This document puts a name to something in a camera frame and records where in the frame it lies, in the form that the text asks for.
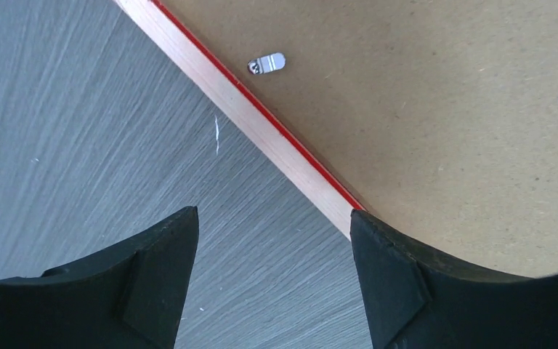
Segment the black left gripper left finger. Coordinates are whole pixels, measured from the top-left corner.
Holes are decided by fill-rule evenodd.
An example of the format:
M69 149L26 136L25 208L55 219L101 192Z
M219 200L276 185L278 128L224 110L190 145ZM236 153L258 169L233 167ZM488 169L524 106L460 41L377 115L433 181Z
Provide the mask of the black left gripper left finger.
M0 280L0 348L173 348L199 219L186 206L39 277Z

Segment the red picture frame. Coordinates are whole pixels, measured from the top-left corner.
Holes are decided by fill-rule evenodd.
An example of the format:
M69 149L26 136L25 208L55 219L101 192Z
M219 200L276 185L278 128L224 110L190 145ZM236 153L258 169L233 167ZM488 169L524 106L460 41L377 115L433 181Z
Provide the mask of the red picture frame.
M558 273L558 1L120 1L342 232Z

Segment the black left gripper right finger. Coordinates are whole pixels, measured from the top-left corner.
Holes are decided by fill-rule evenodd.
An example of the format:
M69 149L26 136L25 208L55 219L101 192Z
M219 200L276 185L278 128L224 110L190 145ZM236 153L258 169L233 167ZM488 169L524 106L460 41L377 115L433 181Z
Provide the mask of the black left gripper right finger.
M484 268L363 210L350 236L375 348L558 348L558 274Z

